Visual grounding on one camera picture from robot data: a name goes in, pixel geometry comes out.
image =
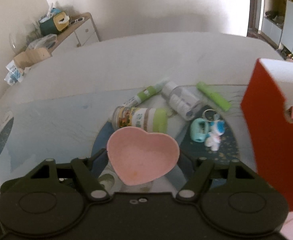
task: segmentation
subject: red box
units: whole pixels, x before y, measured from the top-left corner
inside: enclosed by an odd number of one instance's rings
[[[293,123],[284,114],[290,97],[293,98],[293,63],[274,61],[268,67],[265,62],[256,61],[241,107],[257,172],[284,195],[293,211]]]

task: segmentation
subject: white figurine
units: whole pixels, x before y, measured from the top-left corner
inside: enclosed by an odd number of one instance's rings
[[[221,143],[220,135],[224,134],[224,121],[215,120],[210,122],[211,131],[208,133],[208,138],[205,140],[205,146],[211,147],[211,151],[216,152]]]

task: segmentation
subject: bottle cap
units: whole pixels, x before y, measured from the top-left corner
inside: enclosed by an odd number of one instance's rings
[[[158,92],[160,92],[160,91],[163,89],[163,87],[164,87],[168,82],[169,82],[169,79],[168,79],[168,78],[165,78],[165,79],[163,79],[161,82],[159,82],[159,83],[157,83],[156,85],[154,85],[153,87],[154,87],[155,91],[158,93]]]
[[[172,81],[166,83],[166,85],[162,89],[162,95],[166,98],[169,98],[173,89],[176,87],[178,87],[178,85]]]

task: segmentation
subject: clear plastic bottle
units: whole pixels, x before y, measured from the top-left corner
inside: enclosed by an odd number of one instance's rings
[[[199,98],[184,87],[168,82],[162,89],[162,96],[167,103],[185,119],[192,120],[200,111],[202,103]]]

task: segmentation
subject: pink heart-shaped bowl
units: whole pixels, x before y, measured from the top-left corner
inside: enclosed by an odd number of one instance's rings
[[[132,126],[114,132],[106,149],[112,167],[128,186],[162,177],[173,169],[180,155],[179,145],[171,136]]]

